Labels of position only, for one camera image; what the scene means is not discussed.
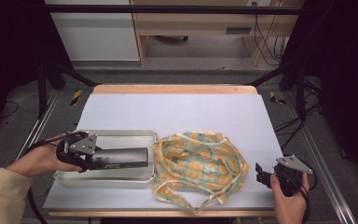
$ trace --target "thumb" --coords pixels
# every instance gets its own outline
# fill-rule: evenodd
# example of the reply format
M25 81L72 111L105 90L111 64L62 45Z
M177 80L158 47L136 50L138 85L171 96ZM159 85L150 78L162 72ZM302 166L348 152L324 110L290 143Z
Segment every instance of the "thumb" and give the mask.
M284 196L281 190L281 184L279 182L278 177L276 175L271 175L269 181L275 198Z

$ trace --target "yellow black tape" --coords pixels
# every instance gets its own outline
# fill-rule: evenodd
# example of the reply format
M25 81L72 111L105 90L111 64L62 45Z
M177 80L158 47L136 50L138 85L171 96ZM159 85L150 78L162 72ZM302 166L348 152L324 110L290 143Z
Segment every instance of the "yellow black tape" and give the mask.
M271 102L276 102L276 103L281 104L281 105L286 105L285 100L277 100L277 98L275 98L275 93L273 91L269 92L269 99L270 99Z
M71 105L76 105L77 100L79 99L81 91L76 91L74 97L72 98Z

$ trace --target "hand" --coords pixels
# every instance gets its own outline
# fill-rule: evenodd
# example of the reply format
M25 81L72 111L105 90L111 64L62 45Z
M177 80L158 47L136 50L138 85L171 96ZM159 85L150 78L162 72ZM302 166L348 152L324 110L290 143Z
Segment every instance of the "hand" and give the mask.
M17 161L10 164L7 169L21 175L37 176L52 171L82 171L81 167L59 161L56 156L57 145L61 140L42 147L36 147Z
M308 182L307 173L303 173L302 181L304 188L308 192L310 190L310 183ZM292 197L286 197L281 190L281 185L276 175L271 176L270 182L274 193L275 212L278 222L281 224L302 223L307 203L301 192L298 191Z

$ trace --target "white tabletop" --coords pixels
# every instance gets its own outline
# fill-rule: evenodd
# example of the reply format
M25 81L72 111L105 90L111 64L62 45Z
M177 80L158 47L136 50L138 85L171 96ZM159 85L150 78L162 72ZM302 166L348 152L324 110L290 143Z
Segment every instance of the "white tabletop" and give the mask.
M244 187L227 202L209 204L205 210L272 210L271 189L256 181L255 163L273 172L282 152L258 94L92 94L78 130L154 130L158 138L186 131L223 133L249 163ZM194 206L204 193L182 193ZM164 211L184 210L162 203L150 189L66 188L55 181L44 204L55 211Z

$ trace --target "black horizontal bar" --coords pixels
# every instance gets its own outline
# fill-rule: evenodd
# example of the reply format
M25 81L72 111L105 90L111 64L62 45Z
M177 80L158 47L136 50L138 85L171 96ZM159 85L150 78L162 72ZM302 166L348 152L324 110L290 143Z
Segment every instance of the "black horizontal bar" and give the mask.
M27 9L47 9L65 13L179 13L179 14L257 14L302 15L315 9L302 7L212 7L212 6L121 6L121 5L45 5L25 6Z

